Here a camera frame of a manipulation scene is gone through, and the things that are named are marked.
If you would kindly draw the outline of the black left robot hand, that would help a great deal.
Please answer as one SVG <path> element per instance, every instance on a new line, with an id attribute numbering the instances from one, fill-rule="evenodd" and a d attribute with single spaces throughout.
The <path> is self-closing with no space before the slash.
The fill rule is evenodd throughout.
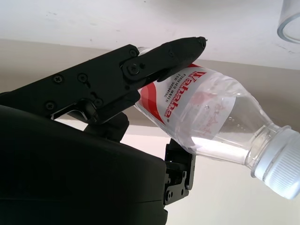
<path id="1" fill-rule="evenodd" d="M 193 185 L 195 155 L 165 159 L 121 140 L 139 89 L 193 63 L 206 38 L 146 54 L 126 45 L 0 95 L 3 225 L 164 225 Z"/>

